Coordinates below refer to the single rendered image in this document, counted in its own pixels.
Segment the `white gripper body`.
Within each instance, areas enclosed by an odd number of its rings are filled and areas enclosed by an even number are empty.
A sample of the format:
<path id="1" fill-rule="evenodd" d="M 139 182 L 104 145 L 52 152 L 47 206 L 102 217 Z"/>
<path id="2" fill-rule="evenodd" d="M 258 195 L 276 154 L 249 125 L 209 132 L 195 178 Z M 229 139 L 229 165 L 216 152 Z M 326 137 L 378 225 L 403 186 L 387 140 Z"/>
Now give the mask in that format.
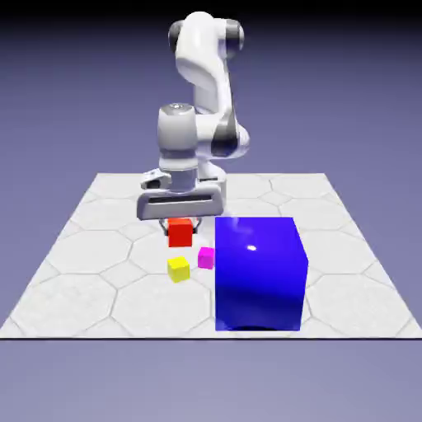
<path id="1" fill-rule="evenodd" d="M 145 190 L 137 201 L 140 220 L 205 217 L 223 212 L 223 197 L 217 185 L 198 185 L 191 191 Z"/>

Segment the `small red cube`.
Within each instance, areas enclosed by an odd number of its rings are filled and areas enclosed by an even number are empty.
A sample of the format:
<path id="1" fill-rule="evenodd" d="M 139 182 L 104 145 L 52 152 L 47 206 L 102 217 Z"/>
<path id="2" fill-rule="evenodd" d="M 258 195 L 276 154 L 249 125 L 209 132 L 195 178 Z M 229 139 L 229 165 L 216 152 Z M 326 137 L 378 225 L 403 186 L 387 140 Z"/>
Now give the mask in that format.
<path id="1" fill-rule="evenodd" d="M 169 247 L 191 247 L 193 223 L 190 218 L 169 218 L 167 220 Z"/>

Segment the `small magenta cube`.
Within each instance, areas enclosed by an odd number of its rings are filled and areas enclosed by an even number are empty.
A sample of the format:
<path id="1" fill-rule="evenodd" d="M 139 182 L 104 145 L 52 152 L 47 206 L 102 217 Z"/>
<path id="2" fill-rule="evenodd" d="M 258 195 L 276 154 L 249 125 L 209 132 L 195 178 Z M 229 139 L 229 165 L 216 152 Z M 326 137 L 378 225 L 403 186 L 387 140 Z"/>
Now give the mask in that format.
<path id="1" fill-rule="evenodd" d="M 215 264 L 215 250 L 212 247 L 201 247 L 198 253 L 198 267 L 212 270 Z"/>

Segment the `small yellow cube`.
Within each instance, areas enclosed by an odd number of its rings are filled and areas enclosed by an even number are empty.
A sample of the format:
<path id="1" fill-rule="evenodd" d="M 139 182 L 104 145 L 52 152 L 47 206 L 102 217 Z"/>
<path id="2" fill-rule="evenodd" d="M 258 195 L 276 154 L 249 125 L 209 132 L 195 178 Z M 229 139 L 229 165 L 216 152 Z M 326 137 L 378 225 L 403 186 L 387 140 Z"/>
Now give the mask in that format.
<path id="1" fill-rule="evenodd" d="M 167 273 L 174 283 L 190 278 L 190 263 L 184 256 L 167 260 Z"/>

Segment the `large blue box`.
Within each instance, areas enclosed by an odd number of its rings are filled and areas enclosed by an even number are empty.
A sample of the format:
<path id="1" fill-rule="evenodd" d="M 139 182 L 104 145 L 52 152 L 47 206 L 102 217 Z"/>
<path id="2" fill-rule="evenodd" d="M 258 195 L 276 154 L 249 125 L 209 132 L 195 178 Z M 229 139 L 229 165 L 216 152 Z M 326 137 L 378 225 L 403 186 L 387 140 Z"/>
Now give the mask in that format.
<path id="1" fill-rule="evenodd" d="M 217 331 L 299 331 L 308 258 L 291 217 L 217 217 Z"/>

